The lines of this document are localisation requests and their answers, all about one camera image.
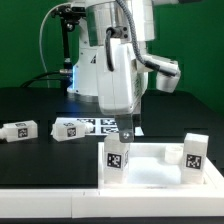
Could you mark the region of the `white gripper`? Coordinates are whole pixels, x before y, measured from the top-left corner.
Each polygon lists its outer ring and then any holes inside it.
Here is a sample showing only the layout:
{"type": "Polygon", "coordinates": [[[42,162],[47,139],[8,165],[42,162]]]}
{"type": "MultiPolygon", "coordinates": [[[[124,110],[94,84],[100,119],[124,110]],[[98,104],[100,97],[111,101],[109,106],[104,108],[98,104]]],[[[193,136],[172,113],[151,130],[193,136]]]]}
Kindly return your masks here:
{"type": "Polygon", "coordinates": [[[105,48],[100,47],[97,51],[99,107],[103,114],[118,115],[115,121],[119,139],[122,143],[131,143],[134,140],[134,129],[130,114],[147,89],[148,73],[137,70],[130,43],[122,44],[119,39],[111,39],[110,42],[113,71],[108,70],[105,48]]]}

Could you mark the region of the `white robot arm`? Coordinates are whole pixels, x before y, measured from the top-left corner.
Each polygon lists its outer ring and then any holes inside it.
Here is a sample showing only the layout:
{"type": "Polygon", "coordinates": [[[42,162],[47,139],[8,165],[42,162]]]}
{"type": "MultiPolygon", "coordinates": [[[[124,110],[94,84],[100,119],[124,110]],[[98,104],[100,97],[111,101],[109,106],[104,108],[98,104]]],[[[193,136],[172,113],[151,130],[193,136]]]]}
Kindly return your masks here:
{"type": "Polygon", "coordinates": [[[171,93],[181,71],[178,63],[151,55],[146,43],[155,38],[153,8],[200,0],[71,0],[80,14],[79,59],[68,92],[94,101],[115,118],[119,139],[134,140],[141,125],[141,97],[148,74],[157,73],[156,88],[171,93]]]}

